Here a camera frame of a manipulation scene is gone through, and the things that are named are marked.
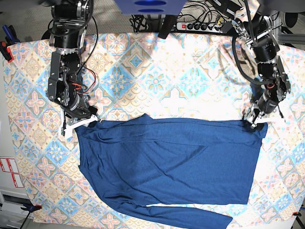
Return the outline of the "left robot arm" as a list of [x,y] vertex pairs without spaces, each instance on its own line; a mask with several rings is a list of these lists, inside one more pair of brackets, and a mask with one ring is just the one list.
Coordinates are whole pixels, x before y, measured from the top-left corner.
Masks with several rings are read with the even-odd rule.
[[[251,84],[264,86],[260,98],[251,103],[248,112],[243,115],[246,127],[254,131],[262,130],[268,122],[265,115],[279,108],[279,103],[291,91],[288,75],[278,55],[280,48],[272,33],[272,20],[270,16],[258,13],[259,7],[260,4],[254,1],[254,11],[251,12],[250,1],[246,0],[231,21],[236,32],[232,38],[232,51],[239,72]],[[244,41],[245,47],[254,54],[259,80],[251,78],[243,71],[236,51],[237,39]]]

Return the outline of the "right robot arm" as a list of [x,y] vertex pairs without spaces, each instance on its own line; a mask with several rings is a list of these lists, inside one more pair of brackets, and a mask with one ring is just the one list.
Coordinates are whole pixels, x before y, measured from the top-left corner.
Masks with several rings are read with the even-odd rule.
[[51,55],[47,98],[61,108],[61,126],[58,133],[72,137],[74,129],[88,126],[98,120],[97,109],[89,105],[87,92],[78,82],[84,67],[80,51],[84,45],[87,26],[93,19],[92,0],[61,0],[51,8],[53,25],[49,44],[55,50]]

